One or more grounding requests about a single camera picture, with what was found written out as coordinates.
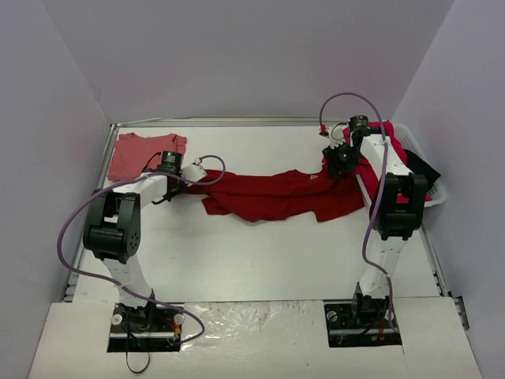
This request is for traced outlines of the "dark red t-shirt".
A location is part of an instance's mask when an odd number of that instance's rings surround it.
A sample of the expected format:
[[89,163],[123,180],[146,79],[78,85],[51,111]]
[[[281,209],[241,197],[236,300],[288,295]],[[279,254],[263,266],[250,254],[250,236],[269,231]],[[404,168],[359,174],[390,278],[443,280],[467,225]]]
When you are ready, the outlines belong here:
[[281,221],[309,212],[322,223],[364,207],[356,179],[331,180],[326,167],[312,174],[298,170],[271,176],[226,172],[216,184],[193,185],[185,192],[203,195],[202,204],[209,215],[236,215],[252,223]]

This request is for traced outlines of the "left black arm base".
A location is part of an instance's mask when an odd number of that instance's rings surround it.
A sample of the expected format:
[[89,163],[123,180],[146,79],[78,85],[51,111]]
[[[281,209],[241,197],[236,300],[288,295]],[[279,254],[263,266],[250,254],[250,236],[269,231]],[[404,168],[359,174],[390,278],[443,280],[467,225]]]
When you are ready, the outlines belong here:
[[181,312],[151,303],[139,309],[116,304],[107,351],[178,352],[184,320]]

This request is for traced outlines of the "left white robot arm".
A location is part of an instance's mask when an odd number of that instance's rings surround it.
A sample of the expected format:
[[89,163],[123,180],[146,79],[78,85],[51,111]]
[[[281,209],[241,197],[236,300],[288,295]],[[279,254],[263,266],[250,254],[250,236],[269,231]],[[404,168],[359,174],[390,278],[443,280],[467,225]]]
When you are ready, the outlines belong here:
[[154,290],[144,278],[137,251],[140,247],[142,208],[169,201],[191,184],[207,176],[198,164],[181,166],[181,154],[162,152],[154,168],[144,167],[128,184],[102,193],[88,208],[84,229],[84,248],[107,267],[118,281],[119,306],[131,311],[130,320],[141,330],[154,328],[159,311],[148,298]]

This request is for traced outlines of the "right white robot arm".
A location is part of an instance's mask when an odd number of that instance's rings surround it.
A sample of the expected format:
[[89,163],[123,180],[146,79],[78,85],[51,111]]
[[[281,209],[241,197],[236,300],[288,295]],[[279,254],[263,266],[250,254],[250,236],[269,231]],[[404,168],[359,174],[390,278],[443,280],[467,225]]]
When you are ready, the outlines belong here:
[[409,169],[396,151],[394,130],[385,125],[372,127],[363,115],[333,126],[322,125],[320,135],[329,141],[323,155],[330,178],[342,178],[365,165],[378,180],[369,196],[371,231],[365,235],[362,251],[367,268],[357,285],[358,301],[350,306],[352,321],[367,326],[379,313],[371,299],[391,298],[388,280],[403,247],[421,225],[428,182]]

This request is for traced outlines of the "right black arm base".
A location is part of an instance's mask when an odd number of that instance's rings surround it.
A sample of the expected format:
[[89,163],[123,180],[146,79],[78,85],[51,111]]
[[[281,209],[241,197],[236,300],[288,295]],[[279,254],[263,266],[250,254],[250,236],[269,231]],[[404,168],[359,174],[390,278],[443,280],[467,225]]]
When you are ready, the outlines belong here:
[[389,298],[358,293],[351,300],[324,301],[327,341],[330,348],[400,346],[402,337],[389,319]]

